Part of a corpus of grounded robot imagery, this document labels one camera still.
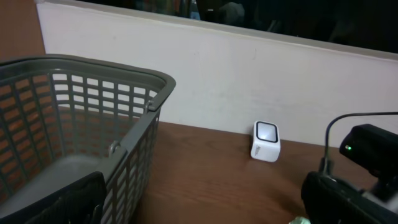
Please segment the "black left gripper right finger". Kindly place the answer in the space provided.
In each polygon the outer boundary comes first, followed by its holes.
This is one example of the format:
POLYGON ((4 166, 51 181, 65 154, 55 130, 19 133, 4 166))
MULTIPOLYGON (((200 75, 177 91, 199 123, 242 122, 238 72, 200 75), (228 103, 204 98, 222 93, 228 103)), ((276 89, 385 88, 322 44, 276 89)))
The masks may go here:
POLYGON ((311 223, 397 224, 397 214, 363 197, 339 179, 309 172, 301 198, 311 223))

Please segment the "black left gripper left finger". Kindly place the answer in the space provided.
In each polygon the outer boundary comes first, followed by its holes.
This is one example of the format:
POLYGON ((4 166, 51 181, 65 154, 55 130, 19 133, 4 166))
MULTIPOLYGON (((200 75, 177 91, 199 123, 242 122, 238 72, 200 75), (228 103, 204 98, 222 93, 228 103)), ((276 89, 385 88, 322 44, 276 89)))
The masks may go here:
POLYGON ((100 224, 106 196, 104 175, 96 171, 1 218, 1 223, 100 224))

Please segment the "light blue tissue pack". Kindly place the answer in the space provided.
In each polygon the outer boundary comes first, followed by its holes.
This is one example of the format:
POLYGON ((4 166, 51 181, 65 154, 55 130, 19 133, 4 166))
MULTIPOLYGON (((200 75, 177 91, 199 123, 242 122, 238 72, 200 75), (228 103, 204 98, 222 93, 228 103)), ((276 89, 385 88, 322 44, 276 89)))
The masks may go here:
POLYGON ((311 222, 305 217, 295 217, 289 224, 311 224, 311 222))

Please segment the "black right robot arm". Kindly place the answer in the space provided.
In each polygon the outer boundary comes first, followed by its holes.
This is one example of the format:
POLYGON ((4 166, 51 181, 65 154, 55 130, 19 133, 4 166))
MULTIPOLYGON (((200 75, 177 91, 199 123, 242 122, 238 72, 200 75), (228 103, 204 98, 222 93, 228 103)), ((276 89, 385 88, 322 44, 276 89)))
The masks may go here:
POLYGON ((340 154, 377 177, 371 193, 388 203, 397 195, 397 134, 371 124, 354 126, 341 142, 340 154))

